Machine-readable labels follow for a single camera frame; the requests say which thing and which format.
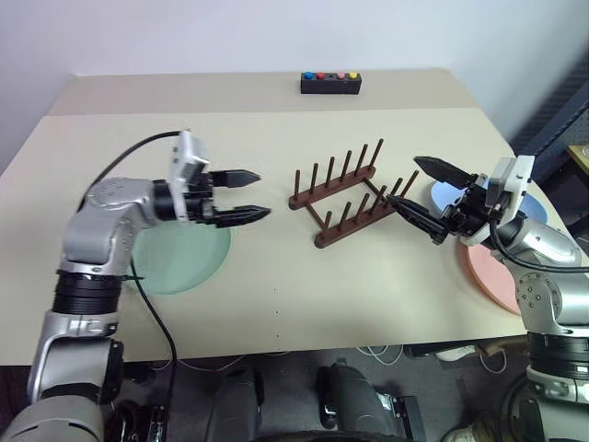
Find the floor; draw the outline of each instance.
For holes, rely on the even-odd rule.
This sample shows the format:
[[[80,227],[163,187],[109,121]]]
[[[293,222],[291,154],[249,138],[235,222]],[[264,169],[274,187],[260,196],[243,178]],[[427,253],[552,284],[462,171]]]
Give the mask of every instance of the floor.
[[[397,351],[398,347],[391,347],[382,357],[392,359]],[[468,424],[479,412],[496,409],[508,384],[527,365],[524,356],[508,354],[507,368],[501,374],[485,371],[477,356],[446,363],[433,355],[420,359],[403,355],[394,366],[382,366],[371,356],[362,355],[353,348],[292,352],[282,356],[249,355],[241,363],[257,368],[264,378],[266,401],[262,405],[262,434],[322,429],[314,390],[315,375],[318,367],[328,366],[341,358],[361,370],[377,390],[417,396],[430,442],[441,440],[452,428]],[[220,367],[231,360],[227,357],[189,362]],[[497,369],[501,365],[500,355],[488,360],[491,368]],[[171,411],[171,441],[203,440],[214,392],[221,378],[221,374],[179,366]],[[166,382],[167,371],[159,372],[156,382],[149,387],[125,382],[118,400],[142,402],[150,397],[162,398]]]

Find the green plate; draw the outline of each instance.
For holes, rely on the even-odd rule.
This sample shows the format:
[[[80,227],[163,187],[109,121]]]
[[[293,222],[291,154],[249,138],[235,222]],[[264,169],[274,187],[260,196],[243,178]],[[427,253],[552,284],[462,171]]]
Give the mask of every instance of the green plate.
[[[133,259],[147,295],[176,295],[210,278],[230,244],[228,228],[169,221],[139,234]]]

